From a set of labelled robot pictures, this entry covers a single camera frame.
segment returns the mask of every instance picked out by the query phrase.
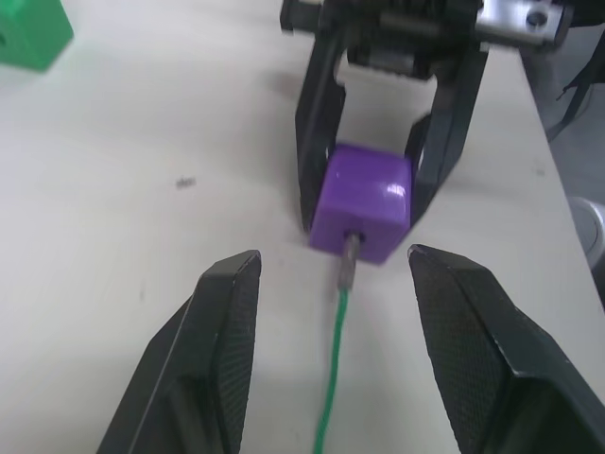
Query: table surface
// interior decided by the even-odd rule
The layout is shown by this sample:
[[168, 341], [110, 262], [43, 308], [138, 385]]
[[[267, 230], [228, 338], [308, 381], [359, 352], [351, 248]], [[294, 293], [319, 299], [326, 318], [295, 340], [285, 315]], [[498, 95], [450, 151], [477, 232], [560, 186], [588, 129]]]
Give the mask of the table surface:
[[[338, 263], [306, 246], [298, 213], [294, 110], [312, 40], [281, 34], [280, 0], [65, 6], [77, 38], [50, 72], [0, 68], [0, 450], [94, 452], [199, 276], [258, 249], [242, 452], [310, 452]], [[346, 64], [338, 77], [339, 136], [393, 150], [435, 89]], [[515, 52], [492, 50], [464, 154], [421, 223], [386, 265], [358, 267], [326, 452], [458, 452], [412, 243], [489, 267], [605, 400], [605, 317]]]

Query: metal pin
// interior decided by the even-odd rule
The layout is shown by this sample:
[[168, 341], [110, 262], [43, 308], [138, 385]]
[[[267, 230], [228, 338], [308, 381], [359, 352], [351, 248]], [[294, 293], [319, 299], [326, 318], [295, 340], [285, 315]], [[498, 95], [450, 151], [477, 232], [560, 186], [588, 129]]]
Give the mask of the metal pin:
[[355, 278], [355, 264], [359, 256], [359, 246], [361, 237], [357, 234], [350, 234], [344, 243], [344, 252], [340, 261], [340, 272], [338, 273], [338, 289], [350, 290], [353, 287]]

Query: green wire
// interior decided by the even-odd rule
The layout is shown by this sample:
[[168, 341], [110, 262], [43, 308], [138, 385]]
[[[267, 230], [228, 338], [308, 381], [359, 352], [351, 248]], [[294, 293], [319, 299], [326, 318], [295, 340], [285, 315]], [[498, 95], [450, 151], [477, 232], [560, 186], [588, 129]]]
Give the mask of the green wire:
[[325, 432], [328, 429], [330, 422], [330, 414], [334, 404], [334, 394], [337, 390], [338, 376], [338, 356], [340, 355], [340, 338], [342, 338], [342, 325], [344, 325], [344, 316], [347, 313], [347, 305], [349, 304], [349, 292], [341, 290], [338, 297], [337, 320], [334, 325], [334, 340], [332, 341], [332, 364], [330, 366], [330, 381], [328, 382], [328, 392], [325, 395], [323, 404], [323, 413], [321, 414], [320, 423], [315, 436], [315, 447], [313, 454], [323, 453], [323, 443], [325, 441]]

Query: green cube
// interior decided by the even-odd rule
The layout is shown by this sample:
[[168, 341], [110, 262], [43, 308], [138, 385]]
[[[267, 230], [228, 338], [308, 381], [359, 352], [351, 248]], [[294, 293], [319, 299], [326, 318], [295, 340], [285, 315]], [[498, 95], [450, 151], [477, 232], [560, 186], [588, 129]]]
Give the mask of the green cube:
[[60, 0], [0, 0], [0, 62], [43, 71], [73, 36]]

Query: purple block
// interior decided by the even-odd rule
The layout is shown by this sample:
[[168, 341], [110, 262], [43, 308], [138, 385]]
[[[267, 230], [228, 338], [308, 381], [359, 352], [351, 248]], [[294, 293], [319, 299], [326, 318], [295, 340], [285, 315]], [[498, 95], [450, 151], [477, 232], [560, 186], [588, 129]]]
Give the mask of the purple block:
[[345, 236], [359, 233], [359, 257], [383, 263], [409, 231], [411, 182], [408, 159], [337, 145], [323, 180], [311, 246], [342, 254]]

